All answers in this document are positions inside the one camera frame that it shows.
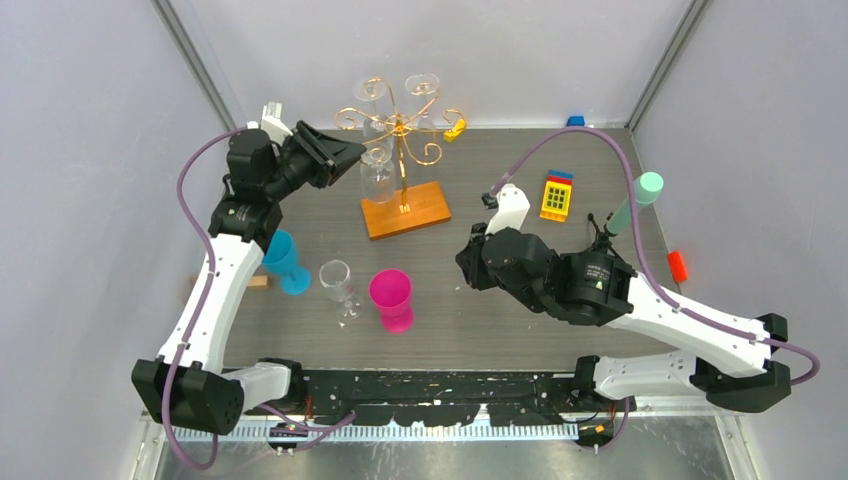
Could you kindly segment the blue plastic wine glass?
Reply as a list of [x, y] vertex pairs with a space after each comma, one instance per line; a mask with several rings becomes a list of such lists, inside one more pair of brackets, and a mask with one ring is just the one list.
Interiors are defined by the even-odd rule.
[[276, 230], [271, 237], [262, 265], [279, 278], [280, 289], [287, 295], [301, 295], [310, 287], [311, 274], [300, 263], [293, 237], [284, 230]]

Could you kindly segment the pink plastic wine glass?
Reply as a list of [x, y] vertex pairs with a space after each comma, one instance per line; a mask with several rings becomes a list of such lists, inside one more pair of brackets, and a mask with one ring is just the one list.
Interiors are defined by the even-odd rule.
[[402, 334], [412, 327], [412, 283], [405, 272], [398, 269], [378, 272], [370, 281], [368, 294], [386, 331]]

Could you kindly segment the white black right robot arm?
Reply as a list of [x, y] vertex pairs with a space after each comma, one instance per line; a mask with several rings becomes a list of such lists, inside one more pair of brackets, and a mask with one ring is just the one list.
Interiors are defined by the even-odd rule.
[[702, 393], [717, 407], [760, 413], [791, 394], [789, 367], [772, 358], [772, 343], [788, 335], [784, 317], [734, 316], [654, 289], [645, 273], [612, 251], [603, 233], [582, 251], [558, 253], [534, 234], [510, 227], [490, 234], [477, 223], [455, 260], [469, 287], [499, 288], [533, 313], [673, 346], [643, 357], [579, 358], [570, 392], [584, 410], [608, 399]]

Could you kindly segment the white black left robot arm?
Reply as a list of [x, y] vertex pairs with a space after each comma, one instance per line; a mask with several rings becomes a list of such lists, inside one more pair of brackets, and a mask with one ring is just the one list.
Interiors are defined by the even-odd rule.
[[207, 226], [178, 198], [203, 243], [205, 257], [174, 330], [152, 360], [138, 360], [131, 382], [156, 422], [227, 435], [242, 414], [271, 404], [284, 414], [307, 399], [300, 363], [263, 358], [225, 371], [224, 350], [250, 278], [283, 219], [281, 202], [304, 185], [336, 183], [365, 154], [363, 144], [326, 135], [304, 121], [277, 133], [251, 124], [225, 140], [223, 195]]

